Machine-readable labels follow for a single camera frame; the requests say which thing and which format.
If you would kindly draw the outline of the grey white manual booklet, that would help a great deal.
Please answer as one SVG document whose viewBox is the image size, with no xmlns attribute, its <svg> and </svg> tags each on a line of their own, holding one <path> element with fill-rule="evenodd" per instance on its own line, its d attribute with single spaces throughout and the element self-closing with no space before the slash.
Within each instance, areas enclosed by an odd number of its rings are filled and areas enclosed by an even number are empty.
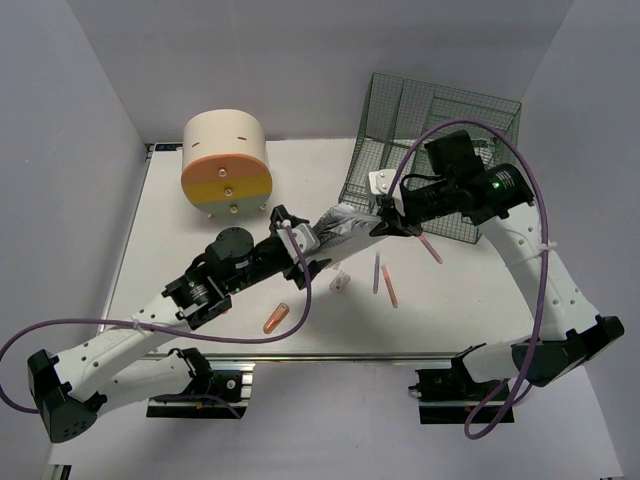
<svg viewBox="0 0 640 480">
<path fill-rule="evenodd" d="M 335 205 L 313 225 L 319 245 L 306 254 L 306 259 L 328 260 L 329 266 L 340 263 L 384 240 L 385 236 L 371 235 L 379 224 L 378 216 L 362 213 L 344 203 Z"/>
</svg>

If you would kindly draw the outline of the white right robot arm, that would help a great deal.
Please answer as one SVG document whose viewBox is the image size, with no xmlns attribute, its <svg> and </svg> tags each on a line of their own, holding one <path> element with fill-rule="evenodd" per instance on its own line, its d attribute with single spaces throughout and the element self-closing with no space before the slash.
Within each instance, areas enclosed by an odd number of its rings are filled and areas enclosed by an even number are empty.
<svg viewBox="0 0 640 480">
<path fill-rule="evenodd" d="M 530 337 L 458 354 L 451 384 L 459 396 L 475 398 L 488 382 L 512 379 L 521 372 L 530 384 L 543 387 L 623 336 L 620 319 L 598 312 L 543 239 L 534 194 L 515 166 L 485 167 L 464 130 L 424 148 L 433 177 L 415 190 L 400 182 L 392 200 L 379 193 L 383 222 L 375 235 L 415 235 L 422 223 L 453 213 L 469 218 L 500 255 L 540 326 Z"/>
</svg>

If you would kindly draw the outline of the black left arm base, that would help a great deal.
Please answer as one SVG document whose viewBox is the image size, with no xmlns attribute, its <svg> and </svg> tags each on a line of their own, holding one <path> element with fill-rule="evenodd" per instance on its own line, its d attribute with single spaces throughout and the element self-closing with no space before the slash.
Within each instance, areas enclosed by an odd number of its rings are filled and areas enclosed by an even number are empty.
<svg viewBox="0 0 640 480">
<path fill-rule="evenodd" d="M 146 417 L 157 419 L 240 420 L 247 409 L 253 386 L 249 368 L 214 370 L 198 386 L 189 386 L 172 399 L 151 399 Z"/>
</svg>

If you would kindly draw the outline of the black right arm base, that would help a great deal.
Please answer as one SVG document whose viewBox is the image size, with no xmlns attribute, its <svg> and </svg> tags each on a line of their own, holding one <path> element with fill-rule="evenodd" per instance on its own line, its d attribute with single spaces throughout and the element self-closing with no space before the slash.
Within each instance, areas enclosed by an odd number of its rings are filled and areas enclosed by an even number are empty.
<svg viewBox="0 0 640 480">
<path fill-rule="evenodd" d="M 463 425 L 473 409 L 500 384 L 467 384 L 452 369 L 421 369 L 416 375 L 417 382 L 408 387 L 408 392 L 418 401 L 422 425 Z"/>
</svg>

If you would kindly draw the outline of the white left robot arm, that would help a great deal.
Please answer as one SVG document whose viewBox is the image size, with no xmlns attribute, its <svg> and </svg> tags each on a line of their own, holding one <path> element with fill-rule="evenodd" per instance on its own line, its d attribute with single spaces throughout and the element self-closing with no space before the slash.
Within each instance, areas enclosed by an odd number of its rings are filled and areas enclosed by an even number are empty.
<svg viewBox="0 0 640 480">
<path fill-rule="evenodd" d="M 226 228 L 129 321 L 74 348 L 31 355 L 29 389 L 49 440 L 74 439 L 106 413 L 146 399 L 228 403 L 220 373 L 198 349 L 173 348 L 150 362 L 143 356 L 175 336 L 194 336 L 231 309 L 234 294 L 276 274 L 308 289 L 334 260 L 327 251 L 334 221 L 332 210 L 311 224 L 277 206 L 260 242 Z"/>
</svg>

